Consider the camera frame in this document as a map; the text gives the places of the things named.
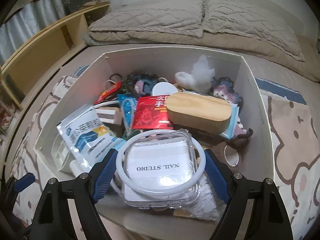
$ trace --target beige oval case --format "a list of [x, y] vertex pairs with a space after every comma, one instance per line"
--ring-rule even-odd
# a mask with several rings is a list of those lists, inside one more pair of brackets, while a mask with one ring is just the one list
[[171, 122], [212, 134], [228, 128], [231, 106], [223, 99], [189, 93], [175, 93], [167, 98]]

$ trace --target blue gripper pad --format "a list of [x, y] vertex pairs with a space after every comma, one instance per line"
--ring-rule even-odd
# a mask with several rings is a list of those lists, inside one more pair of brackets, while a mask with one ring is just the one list
[[207, 173], [209, 180], [219, 199], [223, 200], [225, 204], [230, 201], [228, 193], [228, 184], [223, 175], [219, 171], [218, 167], [211, 159], [210, 155], [205, 152], [205, 172]]
[[95, 202], [98, 202], [99, 199], [102, 199], [104, 195], [107, 193], [109, 188], [110, 182], [113, 178], [113, 175], [116, 172], [116, 158], [117, 158], [117, 151], [112, 153], [112, 156], [104, 166], [102, 172], [100, 173], [98, 179], [95, 181], [94, 184], [94, 194], [93, 199]]
[[36, 181], [35, 176], [31, 172], [28, 172], [26, 175], [24, 175], [21, 179], [19, 179], [14, 184], [14, 190], [16, 192], [22, 192], [35, 181]]

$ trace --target plastic bag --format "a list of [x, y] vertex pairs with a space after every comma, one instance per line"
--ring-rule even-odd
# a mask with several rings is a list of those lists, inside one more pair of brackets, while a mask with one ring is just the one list
[[231, 112], [231, 118], [230, 118], [230, 122], [229, 122], [229, 126], [228, 128], [222, 132], [220, 135], [227, 138], [227, 139], [231, 139], [234, 134], [235, 134], [235, 129], [236, 129], [236, 125], [237, 125], [237, 117], [239, 114], [239, 107], [237, 104], [233, 104], [230, 103], [231, 107], [232, 107], [232, 112]]
[[117, 97], [123, 115], [124, 127], [127, 135], [129, 135], [132, 130], [134, 112], [137, 109], [138, 101], [132, 94], [118, 94]]
[[120, 149], [125, 140], [115, 137], [90, 105], [84, 105], [62, 120], [57, 129], [85, 172], [101, 162], [112, 148]]
[[[124, 170], [140, 186], [152, 189], [176, 187], [188, 181], [197, 170], [191, 136], [186, 130], [143, 138], [125, 152]], [[191, 204], [200, 191], [196, 183], [186, 192], [163, 197], [139, 194], [123, 183], [124, 201], [133, 207], [178, 208]]]

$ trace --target crocheted item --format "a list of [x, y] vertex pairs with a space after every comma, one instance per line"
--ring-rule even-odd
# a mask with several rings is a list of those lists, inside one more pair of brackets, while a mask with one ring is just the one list
[[150, 96], [153, 87], [158, 83], [158, 76], [145, 72], [132, 73], [125, 81], [126, 88], [136, 96]]
[[236, 124], [236, 129], [235, 129], [235, 134], [234, 136], [237, 136], [239, 134], [246, 134], [247, 133], [247, 130], [245, 130], [243, 128], [243, 125], [241, 124], [241, 121], [240, 121], [240, 118], [239, 116], [237, 116], [237, 124]]
[[229, 103], [238, 104], [240, 109], [243, 104], [242, 97], [234, 91], [234, 83], [228, 77], [213, 78], [209, 95], [224, 99]]

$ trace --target white box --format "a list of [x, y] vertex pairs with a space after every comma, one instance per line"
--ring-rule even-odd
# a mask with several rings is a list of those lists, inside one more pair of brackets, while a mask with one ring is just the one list
[[192, 65], [202, 54], [207, 56], [209, 65], [215, 68], [215, 77], [231, 78], [235, 83], [235, 91], [244, 99], [240, 118], [245, 129], [253, 129], [253, 135], [248, 146], [240, 153], [239, 171], [247, 179], [273, 179], [274, 159], [270, 126], [259, 88], [248, 64], [239, 55], [188, 45], [122, 49], [101, 55], [70, 87], [43, 127], [35, 145], [39, 159], [59, 180], [69, 179], [54, 169], [52, 159], [46, 154], [51, 152], [57, 134], [57, 123], [82, 105], [90, 102], [93, 104], [104, 91], [105, 81], [113, 73], [127, 76], [133, 71], [142, 70], [174, 82], [175, 73], [191, 73]]

